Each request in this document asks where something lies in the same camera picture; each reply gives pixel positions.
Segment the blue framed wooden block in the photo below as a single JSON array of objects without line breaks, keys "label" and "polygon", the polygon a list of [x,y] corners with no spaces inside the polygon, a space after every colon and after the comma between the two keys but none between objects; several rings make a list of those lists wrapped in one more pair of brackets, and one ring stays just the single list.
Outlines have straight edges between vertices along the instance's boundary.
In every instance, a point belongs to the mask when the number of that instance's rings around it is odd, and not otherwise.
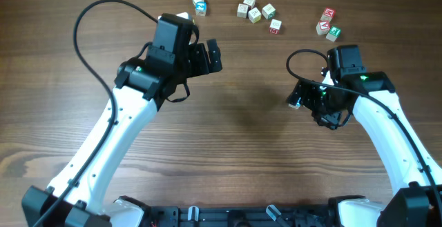
[{"label": "blue framed wooden block", "polygon": [[249,11],[249,6],[247,4],[239,3],[237,9],[237,17],[246,19],[248,11]]}]

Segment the blue D wooden block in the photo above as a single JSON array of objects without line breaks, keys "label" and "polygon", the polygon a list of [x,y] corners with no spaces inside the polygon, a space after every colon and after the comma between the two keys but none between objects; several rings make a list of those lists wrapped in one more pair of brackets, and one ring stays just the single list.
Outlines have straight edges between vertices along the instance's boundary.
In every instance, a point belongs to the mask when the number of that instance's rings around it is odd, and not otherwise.
[{"label": "blue D wooden block", "polygon": [[301,107],[300,98],[297,98],[297,99],[290,99],[290,100],[288,101],[288,105],[289,105],[289,107],[291,107],[291,108],[299,109],[299,107]]}]

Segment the blue N wooden block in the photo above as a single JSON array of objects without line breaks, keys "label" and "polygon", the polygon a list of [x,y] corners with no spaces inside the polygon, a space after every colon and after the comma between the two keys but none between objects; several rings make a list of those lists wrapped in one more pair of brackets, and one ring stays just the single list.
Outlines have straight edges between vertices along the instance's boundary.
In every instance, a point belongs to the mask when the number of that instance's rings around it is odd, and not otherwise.
[{"label": "blue N wooden block", "polygon": [[206,15],[206,11],[207,11],[207,4],[205,2],[201,1],[195,4],[195,14],[197,16],[204,17]]}]

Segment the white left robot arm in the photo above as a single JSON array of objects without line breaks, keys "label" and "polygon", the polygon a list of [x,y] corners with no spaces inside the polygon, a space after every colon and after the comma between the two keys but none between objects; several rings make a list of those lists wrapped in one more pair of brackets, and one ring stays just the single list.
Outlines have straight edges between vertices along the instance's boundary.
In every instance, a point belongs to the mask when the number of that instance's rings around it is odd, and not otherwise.
[{"label": "white left robot arm", "polygon": [[118,68],[115,87],[98,122],[68,165],[45,190],[30,187],[22,199],[29,226],[142,226],[149,207],[122,197],[104,206],[109,183],[136,136],[178,85],[219,72],[220,49],[199,35],[191,16],[163,14],[154,40]]}]

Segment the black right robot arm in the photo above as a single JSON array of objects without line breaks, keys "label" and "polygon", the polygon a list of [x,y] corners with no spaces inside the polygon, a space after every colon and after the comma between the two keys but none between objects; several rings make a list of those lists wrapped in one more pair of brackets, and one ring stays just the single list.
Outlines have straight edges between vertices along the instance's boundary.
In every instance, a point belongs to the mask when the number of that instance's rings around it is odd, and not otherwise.
[{"label": "black right robot arm", "polygon": [[298,82],[287,98],[311,110],[319,126],[335,130],[354,117],[369,135],[390,180],[386,205],[364,197],[331,199],[335,226],[440,226],[441,167],[411,127],[396,88],[384,72],[368,72],[358,46],[321,56],[322,82],[291,72]]}]

